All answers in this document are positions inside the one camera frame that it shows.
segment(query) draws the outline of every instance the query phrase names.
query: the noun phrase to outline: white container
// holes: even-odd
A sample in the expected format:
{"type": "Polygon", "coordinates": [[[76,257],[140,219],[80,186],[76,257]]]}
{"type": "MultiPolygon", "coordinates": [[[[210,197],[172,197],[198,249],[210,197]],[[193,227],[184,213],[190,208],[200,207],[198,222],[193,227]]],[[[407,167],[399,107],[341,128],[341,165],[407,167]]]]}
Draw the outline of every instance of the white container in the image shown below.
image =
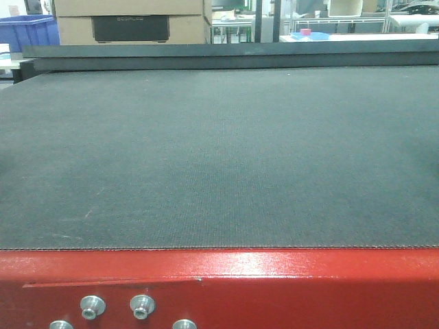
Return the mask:
{"type": "Polygon", "coordinates": [[[329,17],[358,17],[361,16],[363,0],[329,0],[329,17]]]}

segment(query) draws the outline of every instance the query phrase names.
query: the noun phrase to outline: cutting table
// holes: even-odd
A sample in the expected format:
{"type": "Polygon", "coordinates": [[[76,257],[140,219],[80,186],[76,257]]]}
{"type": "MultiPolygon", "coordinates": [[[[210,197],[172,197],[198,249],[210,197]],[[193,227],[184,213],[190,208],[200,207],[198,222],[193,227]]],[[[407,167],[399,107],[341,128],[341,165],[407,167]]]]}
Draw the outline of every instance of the cutting table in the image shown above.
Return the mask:
{"type": "Polygon", "coordinates": [[[0,328],[437,328],[438,74],[80,71],[1,91],[0,328]]]}

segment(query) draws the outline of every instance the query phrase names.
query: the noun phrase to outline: metal shelf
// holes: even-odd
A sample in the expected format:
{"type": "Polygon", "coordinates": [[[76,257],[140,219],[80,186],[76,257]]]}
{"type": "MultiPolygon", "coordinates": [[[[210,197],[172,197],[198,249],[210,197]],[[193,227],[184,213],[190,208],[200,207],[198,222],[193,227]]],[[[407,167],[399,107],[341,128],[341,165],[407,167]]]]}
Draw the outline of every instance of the metal shelf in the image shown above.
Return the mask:
{"type": "MultiPolygon", "coordinates": [[[[300,0],[293,1],[291,17],[294,17],[297,3],[300,0]]],[[[392,5],[394,0],[387,0],[385,4],[385,12],[383,16],[361,16],[361,17],[329,17],[329,18],[312,18],[312,19],[291,19],[290,27],[291,32],[295,32],[297,25],[300,24],[341,24],[341,23],[383,23],[382,32],[387,32],[390,25],[390,13],[392,11],[392,5]]]]}

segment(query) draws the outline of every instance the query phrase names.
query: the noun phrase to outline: cardboard box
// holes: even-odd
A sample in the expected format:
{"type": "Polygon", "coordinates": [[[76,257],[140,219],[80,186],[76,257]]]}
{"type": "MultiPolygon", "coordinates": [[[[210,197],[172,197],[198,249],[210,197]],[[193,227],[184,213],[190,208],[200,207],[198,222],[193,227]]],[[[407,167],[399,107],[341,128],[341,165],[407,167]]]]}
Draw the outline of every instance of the cardboard box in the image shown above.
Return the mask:
{"type": "Polygon", "coordinates": [[[363,10],[363,0],[329,0],[329,17],[358,17],[363,10]]]}
{"type": "Polygon", "coordinates": [[[363,0],[363,12],[376,12],[378,0],[363,0]]]}
{"type": "Polygon", "coordinates": [[[59,17],[61,45],[178,45],[211,42],[211,25],[203,16],[170,16],[169,40],[97,42],[91,17],[59,17]]]}
{"type": "Polygon", "coordinates": [[[201,15],[211,23],[211,0],[55,0],[56,16],[201,15]]]}

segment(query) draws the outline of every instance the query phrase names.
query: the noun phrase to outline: metal bolt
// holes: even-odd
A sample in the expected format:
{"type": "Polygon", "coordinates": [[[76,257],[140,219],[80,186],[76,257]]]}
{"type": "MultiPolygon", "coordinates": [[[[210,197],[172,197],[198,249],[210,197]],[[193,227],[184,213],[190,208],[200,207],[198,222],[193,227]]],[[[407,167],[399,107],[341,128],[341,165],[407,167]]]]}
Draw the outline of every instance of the metal bolt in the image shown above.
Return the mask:
{"type": "Polygon", "coordinates": [[[105,311],[105,302],[97,296],[86,296],[81,300],[82,317],[94,320],[105,311]]]}
{"type": "Polygon", "coordinates": [[[182,319],[174,323],[172,325],[172,329],[197,329],[197,325],[194,324],[191,320],[182,319]]]}
{"type": "Polygon", "coordinates": [[[49,329],[73,329],[73,326],[69,322],[56,320],[49,324],[49,329]]]}
{"type": "Polygon", "coordinates": [[[136,319],[144,320],[154,312],[156,302],[150,296],[137,295],[131,299],[130,308],[136,319]]]}

